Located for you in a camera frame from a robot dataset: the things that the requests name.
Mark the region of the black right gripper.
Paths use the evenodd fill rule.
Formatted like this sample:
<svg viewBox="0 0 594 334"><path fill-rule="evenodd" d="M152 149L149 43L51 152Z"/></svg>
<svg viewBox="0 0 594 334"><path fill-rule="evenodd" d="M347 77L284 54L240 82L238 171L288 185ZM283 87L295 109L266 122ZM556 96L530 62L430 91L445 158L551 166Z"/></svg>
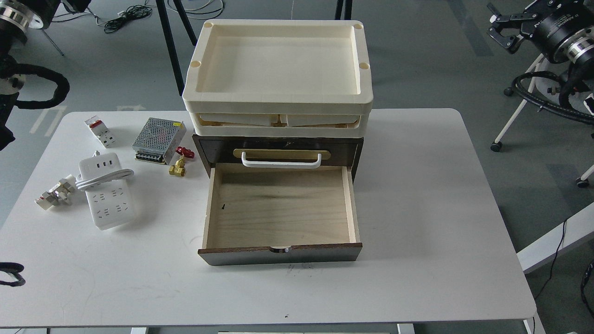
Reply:
<svg viewBox="0 0 594 334"><path fill-rule="evenodd" d="M487 8L493 14L490 19L491 27L487 33L508 53L516 53L524 40L532 38L534 30L533 25L535 24L535 21L537 21L537 13L524 11L522 13L503 15L490 2L487 4ZM504 36L502 31L505 29L516 29L517 34Z"/></svg>

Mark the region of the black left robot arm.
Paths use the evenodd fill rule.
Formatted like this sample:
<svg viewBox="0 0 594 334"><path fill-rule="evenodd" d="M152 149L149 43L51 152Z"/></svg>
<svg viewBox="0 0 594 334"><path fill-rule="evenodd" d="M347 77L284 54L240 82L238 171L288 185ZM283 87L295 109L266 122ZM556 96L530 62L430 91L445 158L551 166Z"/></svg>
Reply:
<svg viewBox="0 0 594 334"><path fill-rule="evenodd" d="M15 140L13 132L6 126L13 107L53 108L61 104L70 91L70 84L62 74L44 66L17 63L9 55L11 47L14 44L27 43L28 28L48 28L60 4L64 4L66 10L71 13L82 13L89 3L89 0L2 0L0 2L1 149ZM53 97L47 101L19 101L19 91L27 75L35 75L54 82L57 87Z"/></svg>

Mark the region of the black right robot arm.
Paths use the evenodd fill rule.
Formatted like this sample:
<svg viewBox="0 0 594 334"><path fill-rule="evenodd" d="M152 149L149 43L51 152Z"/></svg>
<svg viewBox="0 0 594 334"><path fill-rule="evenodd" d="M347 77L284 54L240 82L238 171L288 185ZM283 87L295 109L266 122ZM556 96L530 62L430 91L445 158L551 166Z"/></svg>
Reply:
<svg viewBox="0 0 594 334"><path fill-rule="evenodd" d="M593 78L593 13L582 0L535 0L521 13L503 15L488 4L492 12L488 35L508 53L514 54L528 40L550 63L570 61L567 77L550 71L535 71L514 78L511 89L527 101L557 116L592 124L593 117L570 104L575 91L585 91ZM523 87L522 80L542 77L560 84L558 103L549 103Z"/></svg>

